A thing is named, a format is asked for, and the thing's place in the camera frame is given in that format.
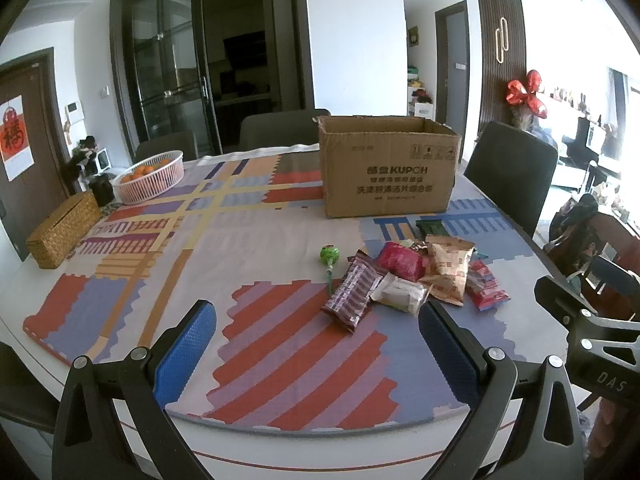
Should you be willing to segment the red snack packet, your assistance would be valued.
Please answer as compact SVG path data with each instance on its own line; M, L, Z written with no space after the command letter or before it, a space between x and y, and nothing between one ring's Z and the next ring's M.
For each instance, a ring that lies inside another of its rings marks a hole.
M499 307L510 300L510 296L498 284L495 275L480 259L469 264L465 291L480 311Z

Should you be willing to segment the orange brown chip bag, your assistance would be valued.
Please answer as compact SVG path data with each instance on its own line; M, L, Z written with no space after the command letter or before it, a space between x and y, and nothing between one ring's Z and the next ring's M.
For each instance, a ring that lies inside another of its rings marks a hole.
M420 282L437 300L462 307L475 244L455 236L427 235L425 245L428 263Z

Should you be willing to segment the dark green snack packet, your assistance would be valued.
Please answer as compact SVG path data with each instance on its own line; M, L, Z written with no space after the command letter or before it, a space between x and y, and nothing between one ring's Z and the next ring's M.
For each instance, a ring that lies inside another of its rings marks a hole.
M416 228L425 240L428 236L448 236L449 233L440 220L418 220Z

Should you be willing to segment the white snack packet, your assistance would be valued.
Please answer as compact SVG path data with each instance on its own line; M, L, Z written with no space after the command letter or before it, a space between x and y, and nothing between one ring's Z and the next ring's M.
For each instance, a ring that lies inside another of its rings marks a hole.
M376 285L371 300L401 312L417 316L431 289L421 283L387 273Z

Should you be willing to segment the magenta snack bag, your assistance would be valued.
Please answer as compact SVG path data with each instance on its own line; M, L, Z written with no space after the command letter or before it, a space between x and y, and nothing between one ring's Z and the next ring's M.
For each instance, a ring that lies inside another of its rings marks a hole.
M391 274L407 281L420 281L425 273L420 252L395 242L387 242L376 258L376 263Z

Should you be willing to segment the purple striped snack packet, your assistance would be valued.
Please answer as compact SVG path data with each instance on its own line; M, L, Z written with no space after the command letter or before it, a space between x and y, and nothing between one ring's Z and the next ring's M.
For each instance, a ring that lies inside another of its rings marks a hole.
M350 259L341 283L321 310L353 333L367 313L372 294L387 271L364 252Z

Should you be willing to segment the green lollipop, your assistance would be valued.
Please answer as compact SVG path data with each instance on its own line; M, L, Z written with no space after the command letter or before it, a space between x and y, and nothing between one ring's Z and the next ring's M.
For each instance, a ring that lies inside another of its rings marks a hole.
M328 285L329 295L333 294L333 271L340 257L340 250L333 244L323 246L320 249L319 259L326 267L326 284Z

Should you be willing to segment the dark chair right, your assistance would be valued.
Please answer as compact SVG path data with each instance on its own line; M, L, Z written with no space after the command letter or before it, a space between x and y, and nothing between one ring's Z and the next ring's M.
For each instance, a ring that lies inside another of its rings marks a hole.
M558 149L503 122L488 122L464 175L533 236L558 163Z

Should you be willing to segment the woven wicker tissue box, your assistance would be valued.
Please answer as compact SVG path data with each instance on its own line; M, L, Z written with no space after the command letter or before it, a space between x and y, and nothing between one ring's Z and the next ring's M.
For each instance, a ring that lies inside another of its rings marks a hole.
M101 218L93 192L70 196L26 240L40 269L56 269Z

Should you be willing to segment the white basket of oranges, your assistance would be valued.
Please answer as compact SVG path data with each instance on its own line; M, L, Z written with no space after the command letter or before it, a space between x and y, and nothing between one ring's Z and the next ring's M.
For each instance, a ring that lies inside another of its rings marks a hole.
M183 176L183 151L168 151L126 169L112 180L112 187L121 203L137 205L170 190Z

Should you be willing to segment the red bow decoration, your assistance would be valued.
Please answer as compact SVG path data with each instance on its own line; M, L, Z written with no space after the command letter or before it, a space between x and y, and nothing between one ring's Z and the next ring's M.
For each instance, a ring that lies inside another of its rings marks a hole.
M537 96L541 83L542 79L538 70L530 70L526 75L525 82L517 79L510 80L506 84L506 102L512 106L525 104L536 117L546 119L548 117L547 107Z

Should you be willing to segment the dark chair far left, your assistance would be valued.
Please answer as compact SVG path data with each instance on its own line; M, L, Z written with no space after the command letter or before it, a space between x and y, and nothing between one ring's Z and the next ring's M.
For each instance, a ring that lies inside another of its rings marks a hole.
M150 139L140 143L134 153L134 161L169 151L182 151L184 160L198 159L198 146L191 131L168 133L166 136Z

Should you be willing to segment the brown cardboard box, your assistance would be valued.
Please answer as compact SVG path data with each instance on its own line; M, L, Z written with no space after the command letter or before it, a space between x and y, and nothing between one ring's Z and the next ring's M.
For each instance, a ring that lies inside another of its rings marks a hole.
M324 210L330 218L434 214L448 208L461 148L420 117L317 119Z

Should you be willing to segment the brown entrance door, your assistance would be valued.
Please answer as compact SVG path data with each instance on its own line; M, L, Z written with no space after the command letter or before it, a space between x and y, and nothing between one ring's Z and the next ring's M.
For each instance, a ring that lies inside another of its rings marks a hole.
M62 133L51 48L1 65L1 224L14 252L74 192Z

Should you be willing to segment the dark glass sliding door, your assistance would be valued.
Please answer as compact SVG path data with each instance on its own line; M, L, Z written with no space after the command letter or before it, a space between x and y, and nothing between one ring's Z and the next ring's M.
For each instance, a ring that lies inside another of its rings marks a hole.
M126 145L190 132L204 155L244 145L254 115L310 110L306 0L111 0Z

